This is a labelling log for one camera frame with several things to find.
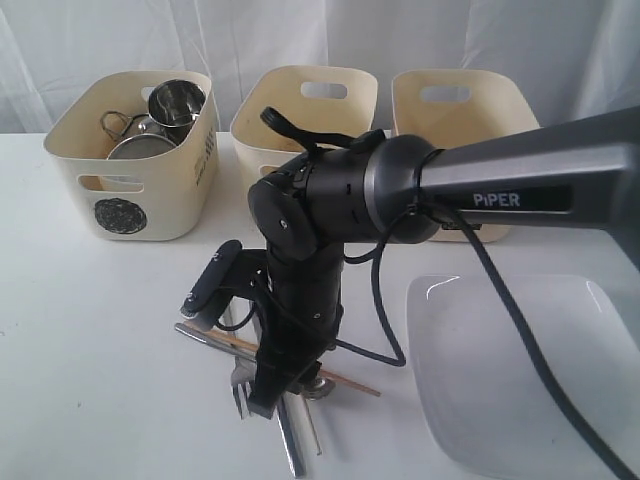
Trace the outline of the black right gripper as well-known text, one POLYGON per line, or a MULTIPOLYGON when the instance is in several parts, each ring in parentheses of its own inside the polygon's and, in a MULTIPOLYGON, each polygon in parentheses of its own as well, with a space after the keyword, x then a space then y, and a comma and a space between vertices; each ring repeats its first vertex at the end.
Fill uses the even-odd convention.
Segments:
POLYGON ((299 260, 267 241, 266 259, 269 314, 248 398, 249 411, 260 416, 272 416, 291 385, 296 395, 319 389, 319 359, 333 344, 341 321, 344 244, 322 244, 299 260))

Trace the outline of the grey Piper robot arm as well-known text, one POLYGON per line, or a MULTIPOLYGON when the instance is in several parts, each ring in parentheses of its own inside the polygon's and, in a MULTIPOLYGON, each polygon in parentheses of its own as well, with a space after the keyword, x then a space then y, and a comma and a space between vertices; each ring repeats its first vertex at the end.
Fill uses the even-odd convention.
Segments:
POLYGON ((373 245, 363 259, 378 277, 387 244, 417 244, 456 226, 539 370, 540 349, 474 226, 597 229, 631 262, 639 259, 637 108, 451 149, 415 135, 309 132, 270 107, 261 118, 303 149, 248 192, 266 242, 266 274, 256 282, 263 333, 249 397, 261 416, 338 345, 348 243, 373 245))

